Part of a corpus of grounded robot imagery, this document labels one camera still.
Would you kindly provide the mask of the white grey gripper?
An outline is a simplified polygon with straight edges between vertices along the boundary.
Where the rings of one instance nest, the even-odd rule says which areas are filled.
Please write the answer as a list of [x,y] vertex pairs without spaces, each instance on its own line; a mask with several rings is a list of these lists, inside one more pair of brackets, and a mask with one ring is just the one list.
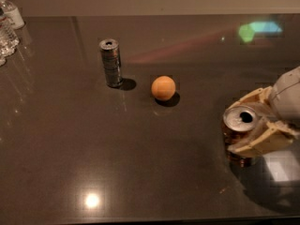
[[[258,88],[239,98],[232,104],[237,106],[248,106],[257,113],[273,111],[280,120],[300,127],[300,67],[282,74],[272,87]],[[290,124],[263,117],[246,138],[227,150],[243,158],[255,158],[283,149],[295,141],[295,128]]]

